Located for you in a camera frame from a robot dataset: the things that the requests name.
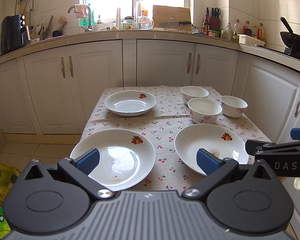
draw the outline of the white bowl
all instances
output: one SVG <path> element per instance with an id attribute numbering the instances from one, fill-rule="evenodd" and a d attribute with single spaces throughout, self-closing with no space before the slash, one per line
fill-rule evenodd
<path id="1" fill-rule="evenodd" d="M 138 116 L 148 112 L 156 103 L 150 93 L 127 90 L 110 95 L 105 105 L 111 112 L 121 116 Z"/>
<path id="2" fill-rule="evenodd" d="M 188 102 L 190 117 L 195 123 L 214 123 L 222 107 L 207 98 L 193 98 Z"/>
<path id="3" fill-rule="evenodd" d="M 193 171 L 206 175 L 197 164 L 197 152 L 204 148 L 219 159 L 233 158 L 239 164 L 248 163 L 243 140 L 234 132 L 214 124 L 194 124 L 182 129 L 174 140 L 180 159 Z"/>
<path id="4" fill-rule="evenodd" d="M 229 117 L 238 118 L 248 107 L 248 104 L 241 98 L 222 96 L 220 98 L 222 112 Z"/>
<path id="5" fill-rule="evenodd" d="M 181 88 L 182 99 L 185 104 L 193 98 L 206 98 L 209 92 L 201 87 L 186 86 Z"/>
<path id="6" fill-rule="evenodd" d="M 75 159 L 91 148 L 99 150 L 100 162 L 89 177 L 112 191 L 141 182 L 155 162 L 152 143 L 130 130 L 109 129 L 93 133 L 74 147 L 70 158 Z"/>

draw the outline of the white cabinet door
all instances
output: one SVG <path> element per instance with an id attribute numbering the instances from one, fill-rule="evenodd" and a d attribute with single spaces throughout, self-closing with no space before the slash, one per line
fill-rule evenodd
<path id="1" fill-rule="evenodd" d="M 35 133 L 23 97 L 16 59 L 0 64 L 0 122 L 2 132 Z"/>
<path id="2" fill-rule="evenodd" d="M 79 133 L 67 71 L 66 48 L 26 55 L 24 61 L 29 90 L 42 133 Z"/>
<path id="3" fill-rule="evenodd" d="M 275 143 L 286 143 L 300 120 L 300 74 L 277 63 L 243 54 L 236 96 L 248 103 L 247 117 Z"/>
<path id="4" fill-rule="evenodd" d="M 68 76 L 80 132 L 106 88 L 123 87 L 122 41 L 66 47 Z"/>
<path id="5" fill-rule="evenodd" d="M 194 47 L 180 41 L 137 40 L 137 86 L 190 86 Z"/>
<path id="6" fill-rule="evenodd" d="M 238 52 L 210 45 L 195 48 L 193 86 L 210 86 L 221 95 L 231 95 Z"/>

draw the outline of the cherry print tablecloth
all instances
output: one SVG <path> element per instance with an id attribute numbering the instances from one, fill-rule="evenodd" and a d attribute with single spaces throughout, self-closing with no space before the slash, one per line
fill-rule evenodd
<path id="1" fill-rule="evenodd" d="M 81 139 L 100 130 L 121 128 L 133 130 L 148 138 L 154 145 L 156 161 L 149 175 L 132 187 L 137 190 L 185 190 L 204 176 L 188 168 L 174 148 L 177 133 L 194 124 L 189 109 L 182 101 L 181 87 L 124 87 L 106 89 L 93 110 Z M 221 95 L 212 87 L 208 98 L 220 103 Z M 113 114 L 105 107 L 106 98 L 123 90 L 141 90 L 155 96 L 156 105 L 139 117 L 125 118 Z M 270 141 L 245 115 L 230 118 L 221 114 L 216 123 L 234 131 L 245 142 L 248 139 Z"/>

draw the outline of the knife block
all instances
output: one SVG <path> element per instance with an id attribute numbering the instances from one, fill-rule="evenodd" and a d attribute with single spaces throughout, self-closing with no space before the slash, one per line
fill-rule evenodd
<path id="1" fill-rule="evenodd" d="M 220 19 L 215 17 L 208 17 L 209 30 L 220 31 Z"/>

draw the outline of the plastic bag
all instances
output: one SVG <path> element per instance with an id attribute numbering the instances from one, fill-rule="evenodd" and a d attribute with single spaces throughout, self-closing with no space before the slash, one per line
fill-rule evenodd
<path id="1" fill-rule="evenodd" d="M 16 167 L 0 163 L 0 206 L 19 175 Z"/>

